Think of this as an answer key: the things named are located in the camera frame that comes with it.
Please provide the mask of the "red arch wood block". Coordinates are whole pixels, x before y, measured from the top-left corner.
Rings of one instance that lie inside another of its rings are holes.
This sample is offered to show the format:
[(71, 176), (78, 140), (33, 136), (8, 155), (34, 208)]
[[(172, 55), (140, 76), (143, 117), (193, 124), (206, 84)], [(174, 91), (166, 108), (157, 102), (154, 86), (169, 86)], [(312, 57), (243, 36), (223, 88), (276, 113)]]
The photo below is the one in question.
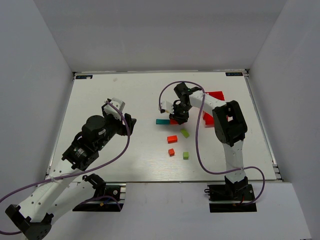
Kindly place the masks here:
[(170, 125), (182, 125), (182, 124), (184, 124), (184, 122), (178, 122), (178, 121), (176, 121), (176, 120), (174, 120), (174, 119), (170, 119), (169, 120), (169, 124)]

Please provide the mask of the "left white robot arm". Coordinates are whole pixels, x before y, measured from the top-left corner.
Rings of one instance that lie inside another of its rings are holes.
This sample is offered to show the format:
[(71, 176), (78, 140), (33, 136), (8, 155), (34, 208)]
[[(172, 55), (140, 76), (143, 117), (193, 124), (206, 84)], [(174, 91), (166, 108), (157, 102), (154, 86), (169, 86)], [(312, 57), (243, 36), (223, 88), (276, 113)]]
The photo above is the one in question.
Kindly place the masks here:
[(114, 135), (130, 137), (137, 120), (123, 113), (125, 103), (107, 99), (102, 115), (90, 116), (62, 154), (61, 160), (48, 177), (38, 183), (34, 192), (19, 204), (11, 204), (6, 215), (28, 240), (42, 240), (52, 228), (55, 200), (78, 176), (89, 173), (88, 167)]

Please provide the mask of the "teal long wood block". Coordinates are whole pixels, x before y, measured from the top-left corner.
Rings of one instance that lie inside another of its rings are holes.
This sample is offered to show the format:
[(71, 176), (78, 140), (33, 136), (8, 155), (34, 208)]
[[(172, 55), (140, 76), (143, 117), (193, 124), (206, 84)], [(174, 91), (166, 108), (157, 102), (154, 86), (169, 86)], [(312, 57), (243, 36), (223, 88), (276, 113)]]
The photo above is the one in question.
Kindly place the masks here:
[(155, 123), (157, 125), (170, 125), (170, 120), (169, 119), (159, 119), (159, 118), (157, 118), (155, 120)]

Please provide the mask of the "red rectangular wood block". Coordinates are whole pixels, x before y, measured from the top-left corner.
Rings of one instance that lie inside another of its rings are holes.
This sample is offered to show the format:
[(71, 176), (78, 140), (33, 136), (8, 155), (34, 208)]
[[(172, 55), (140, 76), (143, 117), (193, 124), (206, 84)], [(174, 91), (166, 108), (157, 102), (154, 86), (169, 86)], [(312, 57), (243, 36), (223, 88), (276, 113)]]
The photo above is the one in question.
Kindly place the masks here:
[(178, 141), (178, 137), (176, 135), (171, 135), (167, 137), (167, 143), (172, 144)]

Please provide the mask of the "red plastic bin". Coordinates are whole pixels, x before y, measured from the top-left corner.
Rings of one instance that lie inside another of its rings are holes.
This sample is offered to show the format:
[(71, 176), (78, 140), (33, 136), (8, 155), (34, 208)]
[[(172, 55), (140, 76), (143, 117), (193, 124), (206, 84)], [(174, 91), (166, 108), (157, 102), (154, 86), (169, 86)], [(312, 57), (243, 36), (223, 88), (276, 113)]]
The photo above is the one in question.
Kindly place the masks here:
[[(207, 91), (206, 93), (220, 101), (225, 100), (225, 96), (222, 91)], [(206, 128), (213, 128), (215, 126), (214, 118), (205, 111), (202, 112), (202, 119)]]

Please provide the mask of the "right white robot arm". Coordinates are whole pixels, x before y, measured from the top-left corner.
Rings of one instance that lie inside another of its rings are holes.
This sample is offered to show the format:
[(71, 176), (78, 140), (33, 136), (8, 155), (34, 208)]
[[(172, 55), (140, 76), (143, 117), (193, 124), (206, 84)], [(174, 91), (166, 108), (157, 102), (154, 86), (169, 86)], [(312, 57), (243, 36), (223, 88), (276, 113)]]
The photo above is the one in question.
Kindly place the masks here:
[(217, 139), (222, 143), (226, 171), (225, 189), (226, 193), (235, 198), (248, 186), (248, 178), (243, 170), (243, 143), (248, 127), (237, 101), (226, 102), (219, 100), (207, 93), (203, 93), (198, 86), (189, 88), (182, 82), (175, 88), (174, 92), (178, 102), (170, 107), (169, 118), (175, 120), (179, 125), (189, 119), (189, 110), (192, 107), (202, 109), (213, 117), (214, 132)]

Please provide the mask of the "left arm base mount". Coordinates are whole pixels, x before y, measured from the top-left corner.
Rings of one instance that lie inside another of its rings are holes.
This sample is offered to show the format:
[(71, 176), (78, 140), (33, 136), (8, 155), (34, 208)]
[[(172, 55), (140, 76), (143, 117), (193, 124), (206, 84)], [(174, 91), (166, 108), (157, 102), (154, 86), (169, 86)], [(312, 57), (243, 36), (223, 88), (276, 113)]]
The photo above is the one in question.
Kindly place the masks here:
[(93, 190), (90, 198), (75, 206), (73, 212), (120, 212), (125, 203), (126, 184), (107, 183), (95, 173), (84, 175), (84, 183)]

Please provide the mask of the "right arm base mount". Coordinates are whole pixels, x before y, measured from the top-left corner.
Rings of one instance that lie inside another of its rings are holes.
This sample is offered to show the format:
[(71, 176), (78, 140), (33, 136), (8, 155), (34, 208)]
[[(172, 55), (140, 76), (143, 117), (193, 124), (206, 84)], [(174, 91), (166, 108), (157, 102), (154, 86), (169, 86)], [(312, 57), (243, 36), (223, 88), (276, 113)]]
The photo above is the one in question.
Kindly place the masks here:
[(240, 193), (232, 196), (227, 192), (225, 184), (211, 184), (204, 189), (209, 198), (210, 213), (254, 213), (257, 212), (256, 203), (248, 204), (255, 199), (251, 184)]

